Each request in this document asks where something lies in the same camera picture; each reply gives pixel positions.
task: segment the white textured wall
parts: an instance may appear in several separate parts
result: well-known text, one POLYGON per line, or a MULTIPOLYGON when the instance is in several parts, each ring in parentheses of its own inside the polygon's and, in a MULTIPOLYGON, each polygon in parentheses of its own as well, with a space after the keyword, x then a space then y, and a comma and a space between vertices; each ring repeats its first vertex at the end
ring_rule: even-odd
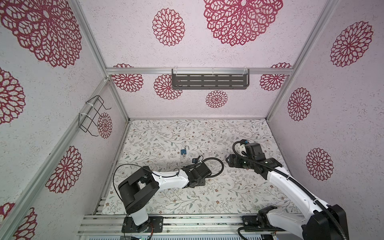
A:
MULTIPOLYGON (((292 64, 324 2, 283 1, 265 33, 244 45, 231 46, 214 38, 207 28, 203 0, 80 0, 106 64, 111 67, 118 63, 133 67, 271 67, 284 61, 292 64), (155 15, 167 8, 178 13, 184 23, 184 36, 173 46, 156 39, 152 28, 155 15)), ((250 30, 257 32, 257 25, 250 30)))
MULTIPOLYGON (((81 130, 78 132, 70 146, 77 148, 81 154, 81 173, 75 184, 63 193, 50 191, 47 187, 40 192, 32 204, 38 223, 33 239, 74 239, 81 219, 86 214, 92 214, 100 201, 101 190, 125 125, 109 87, 105 88, 101 97, 104 105, 112 108, 101 108, 101 113, 107 113, 111 118, 112 132, 107 138, 93 137, 81 130)), ((96 127, 92 126, 90 130, 92 134, 99 135, 96 127)))
POLYGON ((38 61, 0 25, 0 68, 23 87, 25 107, 0 125, 0 205, 15 202, 102 80, 82 41, 80 58, 67 68, 38 61))
POLYGON ((379 0, 342 1, 270 120, 292 175, 346 211, 351 240, 382 239, 384 227, 383 9, 379 0), (335 46, 358 39, 352 46, 363 55, 352 54, 359 56, 353 63, 331 59, 337 37, 360 21, 372 27, 356 24, 335 46), (309 91, 311 107, 294 121, 288 102, 298 88, 309 91))
MULTIPOLYGON (((241 0, 232 1, 232 8, 224 6, 225 2, 230 1, 81 0, 80 4, 109 67, 272 67, 294 63, 325 1, 275 1, 269 6, 263 3, 262 7, 254 7, 255 1, 248 0, 243 1, 244 8, 241 0), (223 5, 213 11, 214 3, 223 5), (274 10, 265 11, 265 6, 274 10), (225 12, 229 14, 232 9, 233 19, 249 18, 255 12, 273 13, 248 19, 248 28, 240 30, 240 23, 232 24, 234 20, 225 17, 225 12), (208 24, 220 25, 218 20, 206 17, 209 11, 222 11, 221 20, 228 23, 219 31, 220 36, 208 28, 208 24), (168 17, 175 26, 167 22, 168 17), (176 32, 164 30, 169 26, 176 32), (259 34, 264 27, 265 33, 259 34), (239 42, 221 39, 232 37, 231 31, 237 32, 233 39, 240 39, 239 42)), ((123 81, 129 87, 122 87, 119 94, 130 117, 263 118, 278 92, 278 88, 263 89, 260 75, 252 75, 247 90, 224 90, 226 104, 210 108, 205 102, 209 90, 184 90, 177 98, 160 98, 154 89, 157 77, 140 75, 136 83, 123 81)))
POLYGON ((213 90, 183 90, 175 99, 161 98, 154 88, 158 76, 143 75, 142 88, 136 92, 118 88, 130 118, 263 118, 278 92, 262 89, 261 75, 253 74, 246 90, 220 91, 218 103, 225 104, 215 108, 206 103, 213 90))
MULTIPOLYGON (((103 79, 66 1, 22 4, 0 1, 0 222, 103 79)), ((110 136, 79 131, 71 146, 82 163, 59 164, 68 178, 52 176, 15 239, 73 239, 94 211, 125 123, 108 88, 103 98, 110 136)))

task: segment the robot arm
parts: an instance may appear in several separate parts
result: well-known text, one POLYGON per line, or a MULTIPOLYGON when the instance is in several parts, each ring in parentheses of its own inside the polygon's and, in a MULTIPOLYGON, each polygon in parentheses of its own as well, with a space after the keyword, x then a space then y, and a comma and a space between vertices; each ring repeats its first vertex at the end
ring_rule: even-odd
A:
MULTIPOLYGON (((233 151, 235 154, 226 158, 229 167, 253 169, 277 186, 301 211, 301 214, 289 214, 282 208, 268 206, 259 210, 256 224, 243 229, 260 231, 263 228, 281 228, 304 240, 348 239, 345 211, 338 205, 330 206, 306 190, 274 158, 266 159, 258 143, 242 140, 234 144, 233 151)), ((205 178, 211 174, 204 161, 174 172, 151 171, 145 166, 122 181, 118 189, 137 232, 142 232, 150 224, 145 205, 157 191, 203 186, 205 178)))
POLYGON ((234 144, 233 150, 236 154, 226 158, 230 167, 254 169, 265 180, 277 186, 301 211, 301 214, 289 214, 282 208, 268 206, 259 211, 256 227, 281 228, 304 240, 348 239, 346 214, 339 205, 330 206, 306 190, 276 159, 266 159, 258 143, 249 143, 243 139, 234 144), (326 211, 337 220, 339 228, 326 211))
POLYGON ((137 232, 144 231, 149 225, 145 205, 157 192, 168 188, 186 188, 205 185, 205 178, 211 175, 205 163, 198 166, 183 167, 174 172, 151 171, 148 166, 142 167, 122 181, 119 192, 127 214, 130 214, 137 232), (140 188, 139 182, 145 184, 140 188))

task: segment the red mandala print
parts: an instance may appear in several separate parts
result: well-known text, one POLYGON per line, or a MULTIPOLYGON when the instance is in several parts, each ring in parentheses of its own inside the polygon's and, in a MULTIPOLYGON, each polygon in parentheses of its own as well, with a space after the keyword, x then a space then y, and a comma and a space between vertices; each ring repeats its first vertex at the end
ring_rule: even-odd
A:
POLYGON ((368 49, 372 41, 372 26, 360 21, 344 29, 331 48, 331 61, 338 67, 356 62, 368 49))
POLYGON ((0 0, 0 16, 38 60, 66 68, 79 58, 80 29, 66 0, 0 0))
MULTIPOLYGON (((133 68, 128 64, 117 64, 114 68, 133 68)), ((141 74, 115 74, 112 75, 113 82, 127 92, 136 92, 143 87, 143 78, 141 74)))
POLYGON ((311 109, 311 95, 305 88, 293 91, 288 101, 289 116, 295 121, 303 120, 311 109))
POLYGON ((214 90, 210 92, 205 98, 205 102, 211 108, 222 107, 227 102, 227 100, 228 100, 227 94, 221 90, 214 90))
POLYGON ((35 208, 31 207, 28 215, 24 217, 21 225, 17 228, 15 234, 13 235, 15 240, 30 240, 35 235, 35 228, 37 226, 36 221, 37 214, 35 213, 35 208))
MULTIPOLYGON (((272 65, 273 68, 290 68, 292 67, 289 63, 278 63, 272 65)), ((279 89, 283 84, 287 75, 284 74, 264 74, 260 78, 260 86, 268 91, 279 89)))
POLYGON ((156 38, 165 46, 178 44, 185 32, 183 19, 169 8, 157 12, 152 21, 152 29, 156 38))
POLYGON ((307 155, 307 168, 310 174, 318 180, 327 180, 333 173, 333 161, 326 151, 320 148, 312 149, 307 155))
POLYGON ((265 33, 283 0, 204 0, 207 28, 221 43, 244 45, 265 33))
POLYGON ((14 203, 7 202, 6 204, 0 206, 0 223, 5 219, 14 205, 14 203))
POLYGON ((183 90, 172 88, 172 76, 169 74, 158 76, 153 84, 153 88, 157 95, 168 100, 178 98, 183 92, 183 90))
POLYGON ((112 133, 112 120, 108 113, 102 113, 97 120, 97 129, 102 138, 108 138, 112 133))
POLYGON ((83 167, 82 162, 79 150, 70 146, 67 154, 63 156, 45 186, 50 192, 64 193, 68 191, 79 179, 83 167))
POLYGON ((19 81, 0 68, 0 125, 18 118, 25 106, 25 95, 19 81))

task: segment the wire rack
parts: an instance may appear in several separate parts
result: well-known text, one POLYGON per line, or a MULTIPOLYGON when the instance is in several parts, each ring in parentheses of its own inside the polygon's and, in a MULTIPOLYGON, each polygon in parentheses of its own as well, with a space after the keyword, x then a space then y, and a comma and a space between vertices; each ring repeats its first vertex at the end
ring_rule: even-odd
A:
POLYGON ((79 116, 78 116, 78 125, 79 125, 79 128, 80 128, 83 132, 89 132, 89 134, 91 134, 92 136, 94 136, 94 137, 98 137, 99 135, 93 135, 93 134, 90 132, 89 128, 91 127, 92 124, 94 124, 96 127, 98 127, 98 125, 97 125, 93 120, 95 119, 95 117, 96 117, 97 115, 100 116, 100 112, 99 112, 99 111, 100 111, 101 107, 103 107, 105 110, 109 110, 109 109, 111 109, 111 108, 106 108, 106 107, 104 106, 104 100, 102 99, 102 97, 101 97, 100 95, 96 95, 96 96, 94 96, 93 98, 89 99, 89 100, 86 101, 85 103, 91 105, 92 108, 89 110, 88 113, 79 113, 79 116), (101 105, 100 105, 98 108, 95 108, 94 106, 96 105, 97 102, 99 102, 101 105), (94 109, 94 110, 96 111, 93 117, 91 117, 91 116, 89 115, 89 113, 90 113, 90 111, 91 111, 92 109, 94 109), (86 120, 87 118, 90 119, 91 122, 89 123, 88 126, 84 126, 83 124, 84 124, 84 122, 85 122, 85 120, 86 120))

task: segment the floral tablecloth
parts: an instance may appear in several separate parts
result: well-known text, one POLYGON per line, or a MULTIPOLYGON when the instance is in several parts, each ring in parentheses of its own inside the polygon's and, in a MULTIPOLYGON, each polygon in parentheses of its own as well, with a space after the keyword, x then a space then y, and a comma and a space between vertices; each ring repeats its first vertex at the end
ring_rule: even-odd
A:
MULTIPOLYGON (((232 144, 241 139, 260 143, 267 158, 285 166, 265 120, 135 120, 118 165, 135 163, 166 172, 192 164, 198 155, 223 160, 224 171, 207 179, 205 186, 157 192, 146 205, 152 214, 251 214, 268 205, 299 212, 281 190, 254 171, 228 167, 225 158, 232 153, 232 144), (184 148, 187 155, 182 156, 184 148)), ((221 167, 217 161, 206 164, 213 174, 221 167)), ((116 187, 137 169, 120 167, 114 179, 116 187)), ((102 213, 125 214, 112 185, 102 213)))

